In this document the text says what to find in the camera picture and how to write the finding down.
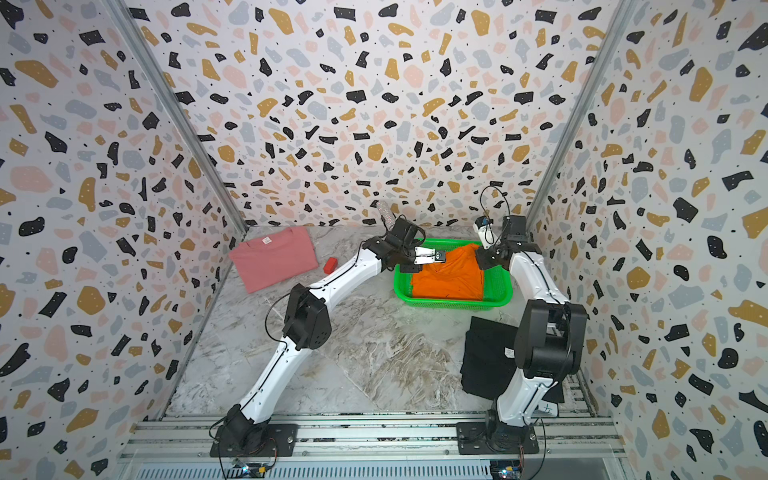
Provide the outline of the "black t-shirt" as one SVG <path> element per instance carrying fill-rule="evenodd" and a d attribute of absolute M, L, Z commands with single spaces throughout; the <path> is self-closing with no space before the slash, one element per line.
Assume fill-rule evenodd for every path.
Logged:
<path fill-rule="evenodd" d="M 544 321 L 526 314 L 518 326 L 472 317 L 465 335 L 461 385 L 465 392 L 488 400 L 515 394 L 512 380 L 541 378 L 553 387 L 575 365 L 576 348 L 569 339 L 551 336 Z"/>

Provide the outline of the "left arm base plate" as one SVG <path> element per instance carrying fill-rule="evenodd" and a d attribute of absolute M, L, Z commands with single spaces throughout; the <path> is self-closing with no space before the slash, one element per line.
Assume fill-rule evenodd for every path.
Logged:
<path fill-rule="evenodd" d="M 212 458 L 290 457 L 297 440 L 297 424 L 219 426 L 209 451 Z"/>

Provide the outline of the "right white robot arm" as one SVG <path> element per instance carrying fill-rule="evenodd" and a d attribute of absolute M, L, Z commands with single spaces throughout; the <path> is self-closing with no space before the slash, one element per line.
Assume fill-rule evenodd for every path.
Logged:
<path fill-rule="evenodd" d="M 504 268 L 526 300 L 513 347 L 516 370 L 487 422 L 489 446 L 507 450 L 530 437 L 544 396 L 578 372 L 588 313 L 557 288 L 535 244 L 517 234 L 492 243 L 488 230 L 477 230 L 482 242 L 476 251 L 478 266 Z"/>

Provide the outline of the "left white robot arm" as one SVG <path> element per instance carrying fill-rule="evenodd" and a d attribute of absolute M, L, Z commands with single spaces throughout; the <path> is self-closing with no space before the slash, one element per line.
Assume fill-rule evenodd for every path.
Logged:
<path fill-rule="evenodd" d="M 362 241 L 352 259 L 309 286 L 295 285 L 286 295 L 282 336 L 277 348 L 239 403 L 217 424 L 214 445 L 225 454 L 251 454 L 267 441 L 276 405 L 299 367 L 330 338 L 330 314 L 357 287 L 396 267 L 418 273 L 427 264 L 443 263 L 443 251 L 427 248 L 425 231 L 400 216 L 385 234 Z"/>

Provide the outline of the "green plastic basket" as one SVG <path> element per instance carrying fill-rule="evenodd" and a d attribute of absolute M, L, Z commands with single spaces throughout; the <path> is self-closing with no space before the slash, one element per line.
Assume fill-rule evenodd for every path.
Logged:
<path fill-rule="evenodd" d="M 447 253 L 467 244 L 476 244 L 481 248 L 478 241 L 456 239 L 430 239 L 424 243 L 424 246 Z M 481 301 L 415 298 L 412 296 L 411 281 L 412 276 L 417 273 L 405 273 L 399 268 L 395 270 L 393 286 L 396 295 L 411 307 L 485 311 L 506 305 L 513 297 L 509 273 L 500 266 L 485 270 L 483 273 L 484 298 Z"/>

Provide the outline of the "orange t-shirt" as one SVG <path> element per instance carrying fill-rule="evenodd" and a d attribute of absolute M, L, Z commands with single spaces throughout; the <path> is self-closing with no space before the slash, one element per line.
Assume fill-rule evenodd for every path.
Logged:
<path fill-rule="evenodd" d="M 478 267 L 476 244 L 467 244 L 446 253 L 445 263 L 427 264 L 412 276 L 412 296 L 423 299 L 481 301 L 484 273 Z"/>

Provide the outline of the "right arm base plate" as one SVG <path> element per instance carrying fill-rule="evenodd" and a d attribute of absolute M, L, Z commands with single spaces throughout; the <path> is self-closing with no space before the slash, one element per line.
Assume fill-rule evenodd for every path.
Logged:
<path fill-rule="evenodd" d="M 456 424 L 456 435 L 461 455 L 532 455 L 540 451 L 531 425 L 515 427 L 494 422 L 460 422 Z"/>

